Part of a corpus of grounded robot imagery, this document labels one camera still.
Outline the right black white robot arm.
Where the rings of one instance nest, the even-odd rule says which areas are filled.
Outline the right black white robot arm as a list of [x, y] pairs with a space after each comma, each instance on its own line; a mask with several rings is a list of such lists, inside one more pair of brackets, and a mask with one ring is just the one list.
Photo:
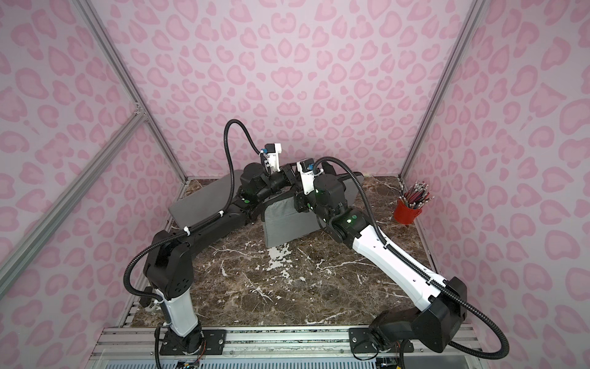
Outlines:
[[299, 211], [315, 213], [324, 231], [337, 243], [345, 244], [375, 264], [407, 294], [414, 306], [404, 311], [380, 313], [370, 324], [370, 340], [380, 351], [404, 340], [418, 340], [431, 351], [441, 353], [451, 344], [465, 320], [461, 304], [437, 287], [441, 275], [420, 264], [398, 247], [370, 216], [350, 207], [346, 186], [336, 175], [305, 172], [302, 191], [296, 195]]

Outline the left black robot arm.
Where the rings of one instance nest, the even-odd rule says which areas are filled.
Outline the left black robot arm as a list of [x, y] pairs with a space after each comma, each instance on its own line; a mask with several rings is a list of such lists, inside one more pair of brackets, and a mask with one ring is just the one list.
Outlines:
[[265, 201], [295, 185], [297, 175], [292, 164], [267, 174], [262, 164], [253, 163], [243, 170], [240, 182], [238, 193], [231, 195], [227, 207], [185, 231], [157, 233], [156, 246], [147, 253], [143, 274], [148, 286], [141, 302], [147, 305], [151, 299], [161, 307], [167, 328], [164, 343], [179, 354], [206, 352], [206, 339], [190, 293], [195, 282], [195, 258], [221, 238], [256, 220]]

